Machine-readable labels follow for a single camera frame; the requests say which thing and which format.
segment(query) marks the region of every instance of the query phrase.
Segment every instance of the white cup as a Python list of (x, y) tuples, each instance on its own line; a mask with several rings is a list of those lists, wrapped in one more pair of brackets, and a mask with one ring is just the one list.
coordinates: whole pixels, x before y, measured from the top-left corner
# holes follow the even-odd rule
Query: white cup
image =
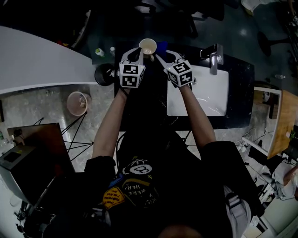
[(156, 42), (150, 38), (146, 38), (146, 39), (141, 40), (141, 42), (139, 43), (139, 47), (143, 49), (144, 57), (150, 58), (150, 60), (153, 62), (154, 57), (152, 54), (157, 49)]

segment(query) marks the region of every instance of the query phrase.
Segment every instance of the floor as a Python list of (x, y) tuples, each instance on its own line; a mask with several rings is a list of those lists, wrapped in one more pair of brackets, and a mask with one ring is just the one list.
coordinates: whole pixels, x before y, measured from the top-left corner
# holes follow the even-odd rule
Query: floor
[[(145, 7), (137, 7), (137, 11), (121, 11), (114, 14), (109, 11), (106, 14), (100, 10), (93, 11), (85, 40), (77, 49), (78, 52), (91, 57), (94, 64), (98, 64), (103, 61), (113, 63), (109, 48), (122, 40), (139, 42), (144, 38), (152, 38), (157, 42), (165, 40), (201, 48), (218, 43), (223, 45), (224, 54), (253, 64), (255, 80), (270, 80), (273, 85), (298, 95), (298, 79), (291, 76), (292, 71), (288, 64), (290, 55), (287, 51), (291, 50), (291, 45), (274, 45), (271, 47), (271, 56), (267, 57), (262, 53), (257, 41), (258, 31), (262, 31), (270, 40), (287, 37), (276, 18), (280, 3), (258, 6), (254, 10), (253, 17), (244, 11), (242, 5), (238, 9), (225, 5), (223, 21), (212, 18), (195, 21), (199, 36), (193, 39), (188, 36), (190, 26), (181, 14), (173, 15), (156, 4), (154, 0), (142, 2), (155, 5), (156, 14), (149, 15), (149, 9)], [(162, 2), (171, 6), (166, 0)], [(128, 22), (133, 23), (133, 27), (127, 27)], [(99, 47), (106, 52), (105, 59), (95, 54), (95, 49)], [(276, 74), (284, 75), (285, 79), (276, 79)]]

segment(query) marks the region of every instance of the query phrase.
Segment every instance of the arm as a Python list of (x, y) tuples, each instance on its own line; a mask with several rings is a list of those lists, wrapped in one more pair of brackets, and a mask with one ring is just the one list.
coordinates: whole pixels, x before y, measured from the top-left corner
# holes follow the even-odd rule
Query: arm
[(126, 99), (126, 95), (123, 91), (118, 90), (116, 97), (96, 133), (92, 158), (97, 156), (113, 157)]
[(295, 166), (294, 168), (292, 168), (290, 171), (288, 171), (288, 172), (286, 173), (286, 175), (284, 176), (284, 186), (286, 186), (286, 185), (289, 183), (289, 181), (291, 180), (293, 174), (295, 173), (295, 171), (296, 171), (297, 169), (298, 169), (298, 167)]
[(215, 133), (209, 119), (201, 108), (188, 85), (179, 88), (190, 119), (192, 133), (198, 148), (216, 141)]
[(295, 10), (293, 8), (293, 0), (288, 0), (289, 8), (293, 16), (295, 16)]

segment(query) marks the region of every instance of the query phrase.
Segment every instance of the faucet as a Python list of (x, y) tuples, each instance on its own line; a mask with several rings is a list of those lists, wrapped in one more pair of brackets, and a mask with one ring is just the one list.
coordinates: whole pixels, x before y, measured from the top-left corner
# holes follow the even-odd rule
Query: faucet
[(223, 46), (220, 44), (212, 45), (200, 51), (201, 59), (209, 58), (210, 74), (217, 75), (217, 64), (224, 64)]

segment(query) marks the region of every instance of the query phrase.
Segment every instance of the white sink basin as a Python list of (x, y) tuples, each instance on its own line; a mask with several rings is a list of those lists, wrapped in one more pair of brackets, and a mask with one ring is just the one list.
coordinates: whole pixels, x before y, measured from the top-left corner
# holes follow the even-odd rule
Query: white sink basin
[[(229, 73), (217, 70), (211, 75), (209, 68), (192, 65), (192, 73), (196, 84), (192, 91), (207, 116), (225, 116), (227, 111)], [(168, 81), (168, 116), (187, 116), (183, 98), (178, 88)]]

